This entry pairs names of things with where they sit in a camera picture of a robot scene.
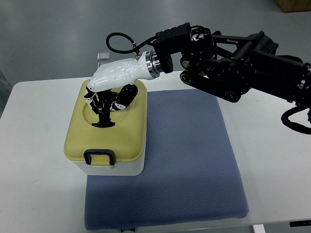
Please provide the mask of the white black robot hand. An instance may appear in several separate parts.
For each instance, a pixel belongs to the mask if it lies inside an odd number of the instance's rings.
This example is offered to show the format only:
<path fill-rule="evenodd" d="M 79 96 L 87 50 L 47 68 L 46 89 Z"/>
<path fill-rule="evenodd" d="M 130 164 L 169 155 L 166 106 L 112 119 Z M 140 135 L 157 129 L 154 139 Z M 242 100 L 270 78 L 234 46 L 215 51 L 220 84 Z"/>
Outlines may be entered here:
<path fill-rule="evenodd" d="M 144 52 L 139 59 L 128 58 L 101 65 L 86 85 L 84 98 L 96 114 L 100 104 L 96 98 L 100 92 L 124 87 L 109 106 L 110 111 L 127 108 L 136 96 L 134 83 L 138 79 L 153 80 L 160 76 L 162 68 L 154 51 Z"/>

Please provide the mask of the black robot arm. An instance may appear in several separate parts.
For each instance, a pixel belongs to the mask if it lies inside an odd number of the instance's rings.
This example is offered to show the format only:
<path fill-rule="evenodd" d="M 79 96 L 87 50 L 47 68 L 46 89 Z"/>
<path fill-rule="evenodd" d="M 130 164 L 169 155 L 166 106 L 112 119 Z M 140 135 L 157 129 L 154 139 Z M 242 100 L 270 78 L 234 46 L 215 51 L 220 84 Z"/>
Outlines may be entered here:
<path fill-rule="evenodd" d="M 311 108 L 311 66 L 294 56 L 276 55 L 277 43 L 264 32 L 226 36 L 185 23 L 158 32 L 152 45 L 165 73 L 173 70 L 171 55 L 181 53 L 180 79 L 196 89 L 234 103 L 252 88 L 294 102 L 281 121 L 310 134 L 309 127 L 290 116 Z"/>

